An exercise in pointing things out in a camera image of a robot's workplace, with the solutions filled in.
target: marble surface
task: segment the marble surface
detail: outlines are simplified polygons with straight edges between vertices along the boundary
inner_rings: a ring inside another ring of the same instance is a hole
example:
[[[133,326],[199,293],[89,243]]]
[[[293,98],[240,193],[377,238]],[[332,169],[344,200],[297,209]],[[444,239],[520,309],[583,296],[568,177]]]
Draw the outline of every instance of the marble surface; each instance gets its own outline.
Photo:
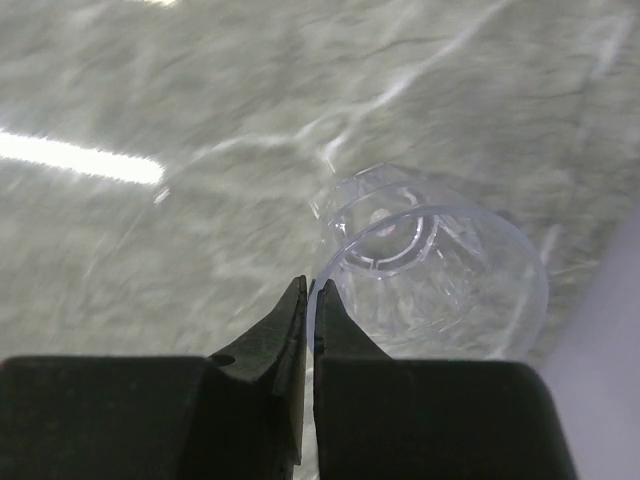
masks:
[[[1,356],[215,351],[380,161],[527,233],[540,355],[640,186],[637,0],[0,6]]]

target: screw hole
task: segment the screw hole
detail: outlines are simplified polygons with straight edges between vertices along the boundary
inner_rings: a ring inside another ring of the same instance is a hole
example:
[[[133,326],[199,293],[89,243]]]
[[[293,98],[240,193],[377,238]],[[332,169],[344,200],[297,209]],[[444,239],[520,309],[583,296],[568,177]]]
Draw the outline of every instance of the screw hole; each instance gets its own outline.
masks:
[[[229,365],[236,363],[236,359],[231,355],[218,354],[213,355],[211,359],[213,360],[213,363],[219,367],[228,367]]]

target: cup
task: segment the cup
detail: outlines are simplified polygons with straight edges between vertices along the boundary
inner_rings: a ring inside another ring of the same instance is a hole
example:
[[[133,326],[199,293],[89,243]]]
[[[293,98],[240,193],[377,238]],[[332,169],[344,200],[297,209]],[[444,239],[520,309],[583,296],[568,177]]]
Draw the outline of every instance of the cup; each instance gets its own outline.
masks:
[[[312,208],[321,237],[309,339],[332,279],[351,318],[394,357],[526,356],[548,283],[538,252],[507,220],[390,164],[337,183]]]

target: transparent cup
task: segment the transparent cup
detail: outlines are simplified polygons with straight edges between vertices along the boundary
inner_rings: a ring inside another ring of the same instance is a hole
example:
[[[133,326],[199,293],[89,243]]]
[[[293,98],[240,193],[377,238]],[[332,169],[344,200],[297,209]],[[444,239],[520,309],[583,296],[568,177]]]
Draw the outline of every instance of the transparent cup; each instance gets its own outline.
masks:
[[[332,279],[351,318],[394,357],[526,356],[548,283],[538,252],[511,223],[390,164],[338,183],[312,207],[321,240],[309,339],[318,292]]]

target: black robotic claw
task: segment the black robotic claw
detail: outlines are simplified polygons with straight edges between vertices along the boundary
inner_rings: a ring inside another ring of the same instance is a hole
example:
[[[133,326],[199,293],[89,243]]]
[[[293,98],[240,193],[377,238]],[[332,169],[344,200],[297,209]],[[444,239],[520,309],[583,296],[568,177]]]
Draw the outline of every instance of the black robotic claw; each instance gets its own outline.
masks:
[[[307,292],[210,358],[14,358],[0,478],[284,480],[300,462]]]
[[[307,292],[209,358],[33,357],[0,371],[0,478],[287,480],[300,462]],[[319,292],[321,480],[570,480],[525,365],[393,360]]]

